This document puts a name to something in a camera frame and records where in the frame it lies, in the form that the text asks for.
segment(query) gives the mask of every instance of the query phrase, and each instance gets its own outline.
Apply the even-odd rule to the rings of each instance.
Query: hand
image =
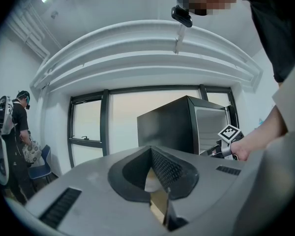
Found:
[[[21,141],[22,143],[27,144],[28,146],[31,146],[31,140],[29,140],[30,143],[28,143],[28,142],[26,142],[26,141],[23,139],[23,137],[22,137],[21,135],[20,135],[20,141]]]
[[[240,161],[246,161],[250,152],[246,150],[240,141],[231,143],[231,151]]]

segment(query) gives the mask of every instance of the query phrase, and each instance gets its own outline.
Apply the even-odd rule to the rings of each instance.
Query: man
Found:
[[[177,0],[197,15],[228,8],[236,0]],[[263,48],[272,63],[274,79],[279,86],[295,66],[295,0],[248,0],[252,19]],[[282,116],[274,107],[261,126],[242,140],[231,144],[233,154],[247,160],[252,151],[264,149],[287,132]]]
[[[30,94],[27,91],[21,91],[12,102],[15,128],[11,130],[9,135],[4,137],[10,172],[8,186],[15,198],[25,205],[26,199],[24,195],[28,200],[34,195],[27,163],[22,152],[24,144],[31,144],[25,110],[30,102]]]

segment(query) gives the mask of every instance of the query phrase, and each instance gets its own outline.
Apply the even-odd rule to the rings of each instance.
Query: window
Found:
[[[100,141],[101,100],[74,105],[73,137]]]
[[[67,137],[72,168],[108,154],[108,135],[105,135],[108,133],[107,107],[108,90],[71,97]]]
[[[227,107],[231,105],[231,102],[228,99],[227,93],[207,92],[206,94],[207,94],[207,98],[209,102],[213,102],[223,107]]]
[[[110,97],[110,153],[138,146],[137,117],[199,90],[162,90],[112,94]]]

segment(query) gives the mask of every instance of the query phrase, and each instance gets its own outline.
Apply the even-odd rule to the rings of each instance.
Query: patterned bag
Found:
[[[37,141],[31,140],[31,145],[25,144],[22,149],[25,161],[34,163],[41,157],[41,146]]]

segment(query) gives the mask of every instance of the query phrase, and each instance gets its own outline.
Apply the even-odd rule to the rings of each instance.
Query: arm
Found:
[[[27,130],[21,130],[20,135],[24,143],[26,143],[27,145],[31,145],[29,133]]]
[[[239,160],[247,160],[249,154],[255,150],[265,149],[266,146],[287,132],[283,118],[275,106],[265,121],[246,137],[231,144],[232,153]]]
[[[25,109],[22,109],[21,113],[18,116],[18,124],[20,125],[20,138],[27,145],[31,144],[29,136],[29,126],[28,126],[28,116]]]

